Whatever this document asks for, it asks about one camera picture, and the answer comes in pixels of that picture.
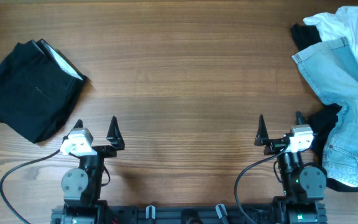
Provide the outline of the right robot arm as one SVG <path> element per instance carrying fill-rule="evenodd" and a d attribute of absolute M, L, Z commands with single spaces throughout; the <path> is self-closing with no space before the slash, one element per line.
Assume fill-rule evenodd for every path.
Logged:
<path fill-rule="evenodd" d="M 325 223 L 326 212 L 319 202 L 324 198 L 327 172 L 315 163 L 304 163 L 301 153 L 307 151 L 315 133 L 308 124 L 292 126 L 281 138 L 269 137 L 264 117 L 254 144 L 263 146 L 266 156 L 273 156 L 278 165 L 284 196 L 273 198 L 268 210 L 269 223 Z"/>

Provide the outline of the light blue denim jeans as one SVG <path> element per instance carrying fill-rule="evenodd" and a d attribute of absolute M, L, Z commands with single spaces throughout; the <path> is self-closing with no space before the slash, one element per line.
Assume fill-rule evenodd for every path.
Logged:
<path fill-rule="evenodd" d="M 337 104 L 337 121 L 323 148 L 328 177 L 358 187 L 358 63 L 346 37 L 311 45 L 292 59 L 324 105 Z"/>

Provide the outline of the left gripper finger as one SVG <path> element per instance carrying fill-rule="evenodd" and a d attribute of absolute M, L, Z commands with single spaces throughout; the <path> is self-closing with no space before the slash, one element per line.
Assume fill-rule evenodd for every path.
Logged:
<path fill-rule="evenodd" d="M 75 123 L 75 125 L 74 125 L 74 127 L 73 127 L 72 129 L 82 128 L 82 127 L 83 127 L 83 121 L 82 121 L 81 119 L 79 119 L 79 120 Z M 68 135 L 66 135 L 66 136 L 63 137 L 63 140 L 66 140 L 66 139 L 68 139 Z"/>
<path fill-rule="evenodd" d="M 125 149 L 125 142 L 122 138 L 122 134 L 117 123 L 117 118 L 115 116 L 112 117 L 110 122 L 106 139 L 110 142 L 110 145 L 115 148 L 115 150 L 121 151 Z"/>

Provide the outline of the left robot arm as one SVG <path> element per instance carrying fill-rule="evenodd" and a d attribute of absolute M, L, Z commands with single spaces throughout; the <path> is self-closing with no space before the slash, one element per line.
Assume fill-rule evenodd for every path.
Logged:
<path fill-rule="evenodd" d="M 51 214 L 54 224 L 97 224 L 117 223 L 114 212 L 107 201 L 100 199 L 102 177 L 108 173 L 105 158 L 117 156 L 117 151 L 125 148 L 117 118 L 112 117 L 106 136 L 108 145 L 93 146 L 93 136 L 89 129 L 78 120 L 74 128 L 63 138 L 60 151 L 66 156 L 79 158 L 79 166 L 67 171 L 62 177 L 64 193 L 62 209 Z"/>

